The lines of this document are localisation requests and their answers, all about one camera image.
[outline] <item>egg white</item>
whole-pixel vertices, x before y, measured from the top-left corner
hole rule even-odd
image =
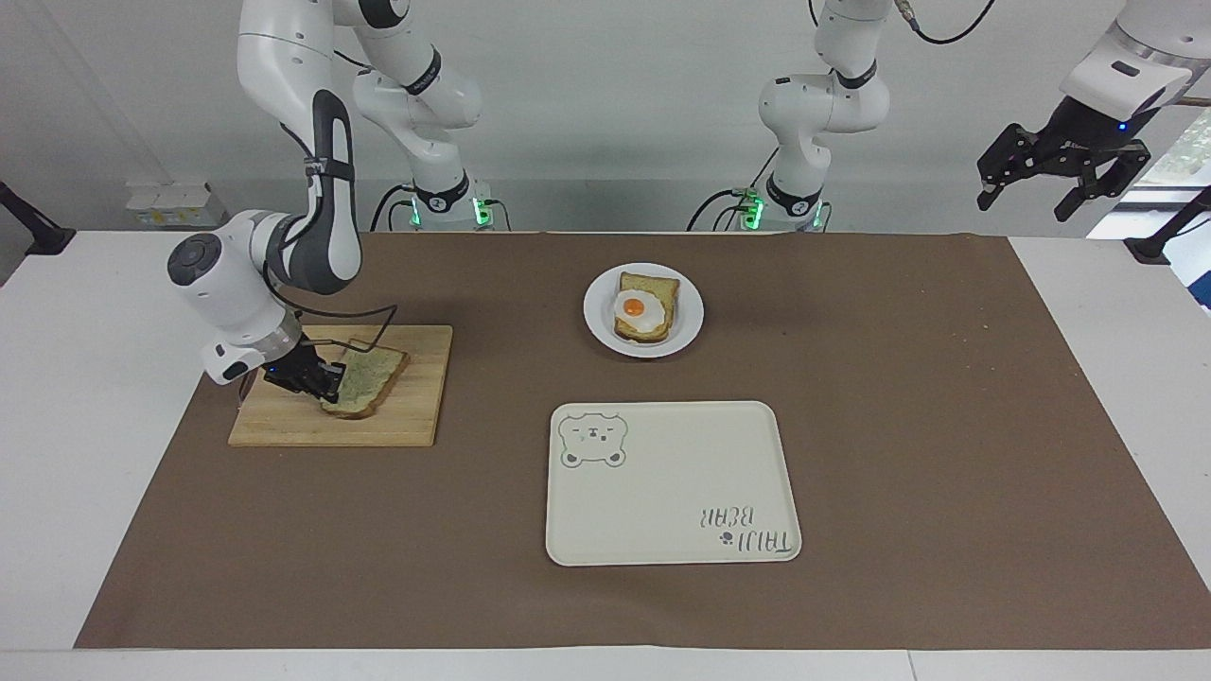
[[[637,298],[641,303],[643,303],[643,314],[638,316],[626,314],[626,310],[622,309],[622,304],[630,298]],[[650,333],[665,322],[665,307],[661,305],[660,299],[652,293],[632,288],[620,291],[618,297],[614,298],[614,316],[631,325],[639,333]]]

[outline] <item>black cable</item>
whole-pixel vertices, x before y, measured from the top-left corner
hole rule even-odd
[[[291,301],[286,296],[282,296],[277,291],[277,288],[274,287],[274,282],[270,281],[270,279],[269,279],[269,263],[268,262],[265,264],[260,265],[260,279],[265,282],[265,288],[269,288],[269,293],[274,298],[277,298],[277,302],[282,303],[283,305],[287,305],[289,308],[293,308],[293,309],[298,310],[298,313],[306,313],[309,315],[315,315],[315,316],[321,316],[321,317],[327,317],[327,319],[362,319],[362,317],[368,317],[368,316],[374,316],[374,315],[380,315],[380,314],[386,313],[386,320],[383,322],[383,326],[379,328],[378,334],[374,336],[374,340],[372,340],[371,344],[368,347],[366,347],[366,348],[357,348],[357,347],[351,345],[349,343],[344,343],[342,340],[333,340],[331,338],[320,339],[320,340],[311,340],[309,343],[311,345],[338,345],[340,348],[345,348],[345,349],[352,350],[355,353],[362,353],[362,354],[369,353],[374,348],[378,348],[379,340],[383,339],[383,334],[386,333],[388,327],[391,326],[391,321],[395,319],[395,313],[400,310],[400,305],[398,304],[388,305],[385,308],[378,308],[378,309],[374,309],[374,310],[367,310],[365,313],[332,313],[332,311],[327,311],[327,310],[317,310],[315,308],[309,308],[306,305],[300,305],[300,304],[295,303],[294,301]]]
[[[355,67],[361,67],[363,69],[373,69],[374,68],[374,67],[372,67],[372,65],[369,65],[367,63],[358,62],[357,59],[350,57],[349,55],[345,55],[340,50],[333,50],[332,53],[335,55],[335,56],[338,56],[338,57],[340,57],[342,59],[349,62],[350,64],[354,64]]]
[[[1198,228],[1203,227],[1204,224],[1206,224],[1206,223],[1209,223],[1209,222],[1211,222],[1211,218],[1207,218],[1207,219],[1205,219],[1205,221],[1200,222],[1199,224],[1195,224],[1194,227],[1188,227],[1188,228],[1186,228],[1186,229],[1183,229],[1183,230],[1178,231],[1177,234],[1175,234],[1175,235],[1173,235],[1173,239],[1177,239],[1178,236],[1186,236],[1187,234],[1189,234],[1189,233],[1194,231],[1195,229],[1198,229]]]
[[[774,147],[774,150],[770,153],[769,158],[765,159],[765,165],[763,165],[761,167],[761,170],[757,171],[757,174],[753,176],[753,181],[748,183],[748,189],[752,189],[752,188],[757,187],[757,181],[761,179],[761,176],[765,174],[765,171],[769,170],[769,165],[774,162],[774,156],[776,156],[776,155],[777,155],[777,147]],[[736,207],[739,208],[741,206],[741,204],[744,204],[744,198],[741,198],[739,201],[736,201]],[[731,217],[728,218],[728,227],[724,228],[723,231],[731,231],[731,223],[733,223],[733,221],[736,219],[736,214],[737,213],[731,213]]]
[[[708,208],[711,204],[718,201],[719,199],[723,199],[724,196],[731,196],[733,195],[731,193],[733,193],[731,189],[724,189],[723,191],[716,191],[714,194],[711,194],[711,198],[707,199],[706,201],[702,201],[702,205],[699,206],[696,211],[694,211],[694,217],[689,218],[689,224],[685,225],[685,231],[694,231],[694,223],[698,222],[698,218],[702,217],[702,213],[706,212],[706,208]]]
[[[911,22],[908,22],[908,25],[912,27],[913,33],[916,33],[917,35],[919,35],[922,40],[924,40],[925,42],[929,42],[930,45],[951,45],[953,42],[958,42],[958,41],[963,40],[964,38],[971,35],[971,32],[975,30],[976,27],[978,27],[981,23],[983,23],[983,18],[988,16],[988,11],[992,10],[992,6],[995,5],[995,4],[997,4],[997,0],[988,0],[988,4],[985,5],[983,11],[980,12],[978,17],[976,17],[976,21],[971,22],[971,25],[969,25],[966,28],[966,30],[964,30],[963,33],[960,33],[958,35],[951,36],[951,38],[937,39],[937,38],[931,38],[931,36],[926,35],[925,32],[920,29],[920,24],[917,23],[917,19],[912,19]]]
[[[378,207],[374,208],[374,219],[371,221],[371,231],[378,229],[378,221],[383,216],[383,208],[386,207],[386,202],[391,199],[391,196],[394,196],[397,191],[415,191],[415,190],[417,190],[415,187],[408,187],[407,184],[396,184],[391,189],[388,189],[386,194],[383,194],[383,199],[379,200]]]
[[[711,231],[719,230],[719,223],[723,222],[723,216],[731,213],[731,217],[734,218],[736,217],[736,213],[741,211],[744,211],[744,208],[739,208],[736,206],[728,206],[727,208],[719,211],[719,216],[714,218],[714,224],[711,225]],[[728,221],[728,229],[724,229],[723,231],[728,231],[729,229],[731,229],[731,221]]]
[[[323,213],[323,195],[320,196],[318,202],[315,206],[315,214],[318,216],[322,213]],[[305,219],[305,216],[299,216],[295,217],[293,221],[291,221],[291,223],[286,227],[286,234],[289,234],[291,229],[293,229],[294,225],[298,224],[299,221],[302,219]],[[315,229],[314,221],[308,224],[304,224],[303,229],[300,229],[298,234],[295,234],[294,236],[287,236],[286,239],[282,239],[282,241],[277,245],[277,252],[285,253],[287,248],[302,241],[303,238],[306,236],[306,233],[311,231],[312,229]]]
[[[483,202],[484,206],[500,206],[501,211],[505,211],[505,229],[509,231],[513,230],[513,222],[509,219],[509,206],[505,205],[500,199],[488,199]]]
[[[832,222],[832,204],[830,204],[828,201],[825,201],[823,205],[820,206],[820,212],[816,213],[816,219],[820,219],[820,216],[823,214],[825,208],[828,208],[828,217],[821,221],[823,223],[823,229],[820,230],[820,234],[828,234],[828,223]]]
[[[391,207],[386,211],[388,231],[395,231],[395,210],[400,206],[412,206],[412,201],[396,201],[395,204],[391,204]]]

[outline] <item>white table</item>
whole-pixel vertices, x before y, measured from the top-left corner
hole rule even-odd
[[[1206,680],[1211,651],[73,652],[197,382],[179,234],[81,233],[0,290],[0,679]],[[1117,242],[1014,246],[1211,583],[1211,319]]]

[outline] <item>robot elbow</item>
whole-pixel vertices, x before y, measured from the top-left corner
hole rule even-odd
[[[420,101],[437,116],[442,127],[459,130],[471,127],[483,114],[483,92],[480,84],[454,71],[443,69],[437,81]]]
[[[765,84],[759,115],[779,141],[810,138],[825,130],[832,115],[832,82],[826,75],[792,75]]]
[[[856,90],[848,90],[839,82],[833,86],[833,111],[828,119],[828,132],[866,132],[874,130],[888,118],[891,93],[882,78],[874,76]]]

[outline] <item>power outlet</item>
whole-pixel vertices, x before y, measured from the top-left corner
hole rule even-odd
[[[214,228],[230,219],[210,184],[127,184],[134,219],[153,228]]]

